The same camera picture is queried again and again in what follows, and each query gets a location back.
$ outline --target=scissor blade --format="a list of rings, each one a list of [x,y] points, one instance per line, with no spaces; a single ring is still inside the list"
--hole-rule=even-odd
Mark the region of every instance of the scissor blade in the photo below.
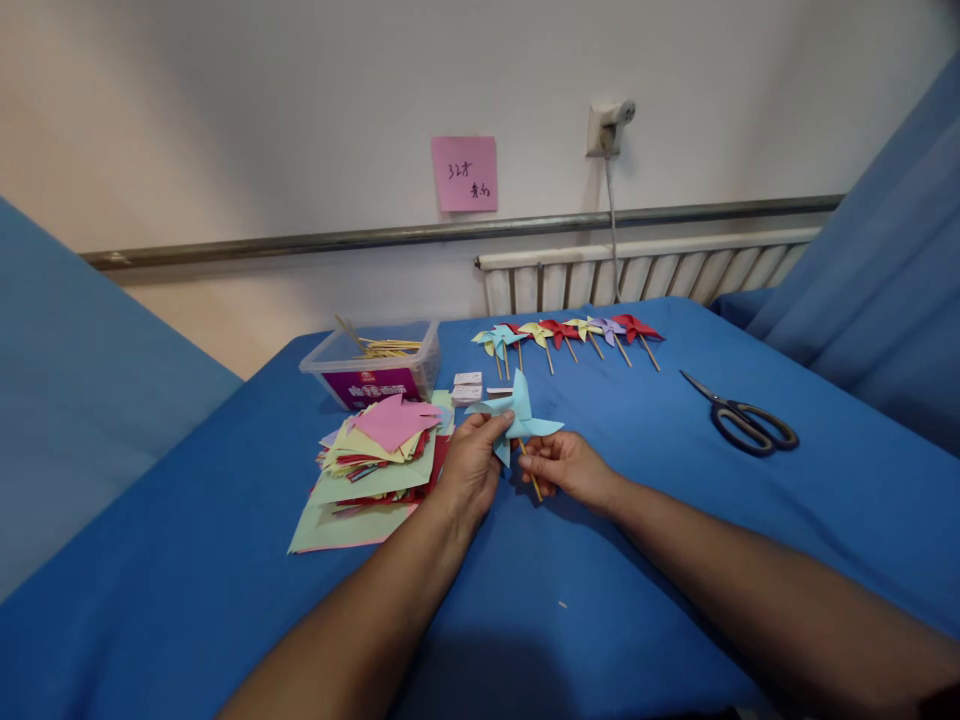
[[[693,385],[697,390],[699,390],[704,395],[706,395],[707,398],[709,398],[710,400],[716,399],[717,396],[714,393],[710,392],[710,390],[707,388],[706,385],[694,380],[692,377],[687,375],[683,370],[680,371],[680,374],[683,375],[687,380],[689,380],[690,384]]]

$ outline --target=hand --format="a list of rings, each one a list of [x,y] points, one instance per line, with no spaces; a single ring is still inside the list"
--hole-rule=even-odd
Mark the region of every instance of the hand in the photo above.
[[[509,410],[493,418],[470,415],[453,433],[435,493],[450,496],[456,511],[467,510],[479,518],[490,510],[500,476],[493,443],[512,423],[513,411]]]
[[[603,461],[597,451],[577,433],[560,431],[527,443],[527,455],[520,457],[523,481],[537,477],[545,497],[561,488],[598,515],[609,516],[620,490],[629,483]]]

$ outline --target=metal pipe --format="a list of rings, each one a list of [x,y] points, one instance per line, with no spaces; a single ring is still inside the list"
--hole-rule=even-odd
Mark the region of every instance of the metal pipe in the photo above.
[[[841,200],[843,200],[843,195],[817,195],[778,200],[750,200],[712,205],[677,205],[674,207],[621,210],[617,212],[617,225],[620,227],[670,225],[711,220],[737,220],[775,215],[831,212],[836,210]],[[505,220],[480,220],[445,225],[416,225],[380,230],[286,235],[252,240],[197,243],[195,245],[131,248],[129,250],[83,253],[81,257],[97,270],[128,270],[162,265],[212,262],[215,260],[332,252],[334,250],[583,232],[603,230],[608,227],[610,227],[610,213],[576,213],[573,215],[547,215]]]

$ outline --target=scissors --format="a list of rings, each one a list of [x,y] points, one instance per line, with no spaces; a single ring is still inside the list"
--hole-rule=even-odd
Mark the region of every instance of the scissors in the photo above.
[[[747,405],[736,400],[725,400],[694,380],[683,370],[680,371],[680,374],[713,404],[710,409],[710,419],[713,420],[713,424],[720,431],[720,434],[735,448],[757,457],[766,457],[767,455],[773,455],[777,450],[793,450],[800,444],[800,438],[797,437],[793,429],[777,416],[771,415],[755,405]],[[760,420],[775,427],[781,437],[771,433],[763,423],[755,418],[760,418]],[[724,424],[724,420],[729,420],[744,435],[755,440],[756,444],[739,437]]]

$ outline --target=blue cloth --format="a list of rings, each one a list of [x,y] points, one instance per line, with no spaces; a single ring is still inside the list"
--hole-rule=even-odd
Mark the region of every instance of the blue cloth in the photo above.
[[[240,379],[0,199],[0,600]]]
[[[689,300],[608,312],[668,338],[651,344],[663,372],[638,345],[630,369],[577,343],[579,364],[551,350],[551,376],[528,343],[537,417],[581,432],[628,477],[805,550],[960,637],[960,460]],[[489,379],[493,359],[470,339],[490,324],[440,326],[439,387],[457,372]],[[210,718],[370,556],[285,555],[317,441],[345,417],[297,369],[321,337],[291,342],[0,606],[0,717]],[[777,414],[801,446],[763,459],[735,450],[680,368]],[[395,716],[756,705],[757,687],[688,611],[614,526],[567,497],[537,507],[504,478]]]
[[[748,332],[960,456],[960,54]]]
[[[773,295],[773,288],[726,293],[710,303],[710,312],[743,330]]]

